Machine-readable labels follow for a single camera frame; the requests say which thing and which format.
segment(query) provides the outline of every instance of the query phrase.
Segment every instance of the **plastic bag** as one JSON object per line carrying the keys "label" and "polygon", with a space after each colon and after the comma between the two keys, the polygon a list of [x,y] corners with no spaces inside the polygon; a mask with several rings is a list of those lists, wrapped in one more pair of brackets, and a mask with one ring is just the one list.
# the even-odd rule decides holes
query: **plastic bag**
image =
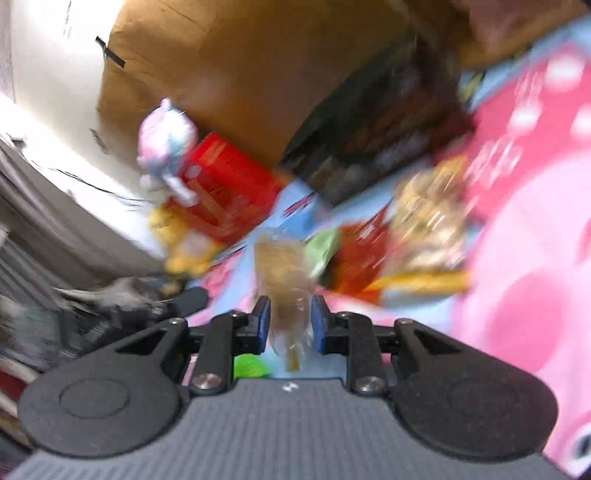
{"label": "plastic bag", "polygon": [[538,15],[570,3],[572,0],[452,0],[456,8],[468,13],[476,38],[489,46]]}
{"label": "plastic bag", "polygon": [[299,371],[309,344],[313,282],[301,242],[269,232],[255,244],[258,294],[271,300],[269,341],[286,358],[287,371]]}

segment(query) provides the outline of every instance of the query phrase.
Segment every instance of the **pink fabric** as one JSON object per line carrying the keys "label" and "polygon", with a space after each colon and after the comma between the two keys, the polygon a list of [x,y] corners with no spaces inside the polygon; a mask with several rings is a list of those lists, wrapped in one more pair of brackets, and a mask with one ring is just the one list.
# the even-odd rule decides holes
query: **pink fabric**
{"label": "pink fabric", "polygon": [[591,69],[572,46],[479,111],[468,199],[486,220],[452,335],[538,375],[559,417],[546,454],[591,463]]}

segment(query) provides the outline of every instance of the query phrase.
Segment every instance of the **orange package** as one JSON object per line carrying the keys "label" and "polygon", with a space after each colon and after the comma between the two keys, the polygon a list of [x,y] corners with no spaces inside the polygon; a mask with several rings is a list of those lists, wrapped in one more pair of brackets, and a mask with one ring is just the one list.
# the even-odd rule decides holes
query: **orange package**
{"label": "orange package", "polygon": [[381,291],[364,291],[376,280],[386,261],[389,226],[388,203],[365,223],[342,225],[336,255],[335,290],[359,300],[379,304]]}

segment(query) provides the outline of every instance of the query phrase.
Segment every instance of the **clear plastic bag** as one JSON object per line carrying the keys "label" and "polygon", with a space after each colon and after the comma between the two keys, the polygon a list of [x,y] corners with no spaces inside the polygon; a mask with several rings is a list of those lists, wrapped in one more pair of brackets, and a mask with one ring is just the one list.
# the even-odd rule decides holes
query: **clear plastic bag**
{"label": "clear plastic bag", "polygon": [[310,299],[313,281],[304,245],[269,231],[255,245],[258,294],[271,300],[269,341],[286,360],[287,371],[299,371],[310,344]]}

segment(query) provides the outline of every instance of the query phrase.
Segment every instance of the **brown object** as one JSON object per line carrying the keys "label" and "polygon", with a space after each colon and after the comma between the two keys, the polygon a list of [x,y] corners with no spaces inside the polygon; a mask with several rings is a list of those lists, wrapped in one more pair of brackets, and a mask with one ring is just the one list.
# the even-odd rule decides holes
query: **brown object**
{"label": "brown object", "polygon": [[[401,11],[408,8],[412,22],[429,32],[435,32],[432,40],[453,49],[460,66],[482,69],[528,48],[535,40],[552,30],[588,12],[581,0],[553,2],[547,8],[527,20],[513,24],[511,32],[499,41],[486,44],[479,40],[470,27],[468,15],[456,9],[454,3],[467,4],[470,0],[392,0]],[[479,0],[494,3],[496,0]]]}
{"label": "brown object", "polygon": [[385,0],[127,0],[108,48],[101,138],[135,164],[141,121],[164,97],[274,166],[310,111],[407,29]]}

